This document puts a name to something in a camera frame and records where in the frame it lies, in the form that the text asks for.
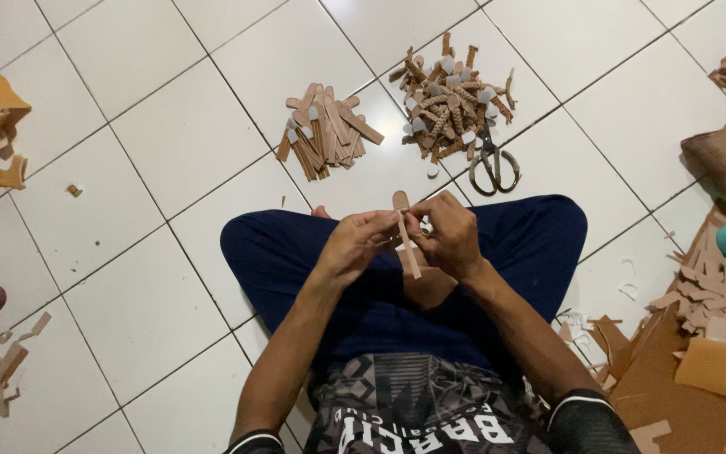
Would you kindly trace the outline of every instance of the forearm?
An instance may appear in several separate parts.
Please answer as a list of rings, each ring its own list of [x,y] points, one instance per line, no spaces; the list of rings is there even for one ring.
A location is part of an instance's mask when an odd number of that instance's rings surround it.
[[[343,289],[311,274],[251,369],[232,442],[251,430],[279,431],[293,408]]]
[[[462,280],[497,325],[535,391],[553,403],[571,389],[600,387],[531,305],[485,259]]]

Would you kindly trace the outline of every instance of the person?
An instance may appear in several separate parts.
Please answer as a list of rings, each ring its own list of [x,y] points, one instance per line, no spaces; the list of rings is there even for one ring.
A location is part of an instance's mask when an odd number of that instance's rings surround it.
[[[442,191],[410,208],[423,269],[454,280],[430,303],[421,295],[437,292],[415,291],[393,250],[397,211],[313,215],[249,213],[221,234],[273,332],[227,453],[284,452],[277,433],[305,380],[317,410],[305,452],[639,452],[550,327],[587,235],[576,203],[547,195],[466,209]],[[431,276],[416,282],[444,281]],[[523,376],[552,408],[545,425],[521,402]]]

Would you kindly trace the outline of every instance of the knee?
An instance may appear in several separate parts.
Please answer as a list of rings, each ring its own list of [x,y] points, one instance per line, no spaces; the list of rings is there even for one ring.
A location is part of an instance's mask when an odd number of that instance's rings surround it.
[[[248,253],[257,243],[255,238],[265,234],[268,211],[249,212],[230,220],[220,232],[220,250],[229,266]]]
[[[573,199],[565,195],[548,195],[544,205],[546,217],[564,231],[581,238],[587,235],[587,215]]]

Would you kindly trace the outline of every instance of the metal scissors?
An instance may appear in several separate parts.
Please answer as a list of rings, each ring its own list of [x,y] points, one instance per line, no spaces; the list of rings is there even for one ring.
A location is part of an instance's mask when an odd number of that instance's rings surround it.
[[[501,152],[500,150],[498,150],[498,147],[494,143],[492,143],[492,134],[489,131],[489,125],[486,123],[486,121],[484,121],[483,129],[479,133],[479,137],[481,138],[481,140],[483,140],[483,148],[481,148],[481,154],[475,156],[475,158],[472,160],[472,164],[469,166],[469,181],[472,183],[472,187],[474,187],[475,191],[478,191],[479,194],[485,195],[487,197],[494,195],[497,191],[501,191],[503,194],[513,191],[515,186],[517,186],[517,182],[519,182],[520,177],[522,177],[522,175],[519,173],[519,164],[517,163],[517,160],[514,158],[514,156],[511,156],[510,152],[506,150],[503,150]],[[489,163],[489,156],[493,155],[495,156],[494,173],[492,172],[492,164]],[[515,173],[515,180],[509,187],[501,186],[501,156],[509,161],[509,164],[511,164],[511,169],[514,170]],[[483,162],[483,166],[487,169],[489,180],[492,182],[491,191],[484,191],[478,186],[478,183],[476,183],[475,181],[475,168],[478,166],[479,162]]]

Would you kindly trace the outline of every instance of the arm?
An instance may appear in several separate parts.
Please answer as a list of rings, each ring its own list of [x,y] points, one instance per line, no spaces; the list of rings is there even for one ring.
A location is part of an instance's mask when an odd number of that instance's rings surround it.
[[[436,228],[429,238],[418,226],[418,218],[426,215]],[[411,208],[406,218],[410,239],[429,263],[469,288],[539,395],[553,404],[576,388],[601,392],[550,325],[481,256],[471,211],[444,191]]]
[[[296,402],[343,291],[360,277],[397,224],[396,211],[342,220],[330,235],[285,320],[248,375],[231,442],[252,430],[277,433]]]

